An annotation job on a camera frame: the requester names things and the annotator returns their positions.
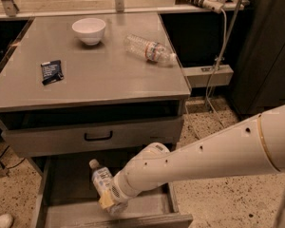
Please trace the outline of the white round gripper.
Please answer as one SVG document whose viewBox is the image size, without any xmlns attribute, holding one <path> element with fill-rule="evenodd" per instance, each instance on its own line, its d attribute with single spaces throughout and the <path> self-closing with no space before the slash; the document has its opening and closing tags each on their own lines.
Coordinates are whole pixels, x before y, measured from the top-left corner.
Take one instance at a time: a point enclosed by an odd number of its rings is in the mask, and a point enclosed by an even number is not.
<svg viewBox="0 0 285 228">
<path fill-rule="evenodd" d="M 110 190 L 105 190 L 101 194 L 99 203 L 103 209 L 107 209 L 114 205 L 114 201 L 116 203 L 126 203 L 139 194 L 138 190 L 129 185 L 126 175 L 120 171 L 111 180 Z"/>
</svg>

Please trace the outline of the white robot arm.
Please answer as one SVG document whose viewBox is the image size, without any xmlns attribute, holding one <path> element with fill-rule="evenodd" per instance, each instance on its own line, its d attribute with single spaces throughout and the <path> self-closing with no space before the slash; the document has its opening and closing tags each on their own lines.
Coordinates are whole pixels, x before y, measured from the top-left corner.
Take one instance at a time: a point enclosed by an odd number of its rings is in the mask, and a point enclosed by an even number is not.
<svg viewBox="0 0 285 228">
<path fill-rule="evenodd" d="M 113 208 L 172 181 L 285 173 L 285 105 L 269 109 L 199 141 L 169 151 L 154 142 L 112 179 L 100 199 Z M 285 228 L 285 187 L 274 220 L 262 226 L 240 221 L 229 228 Z"/>
</svg>

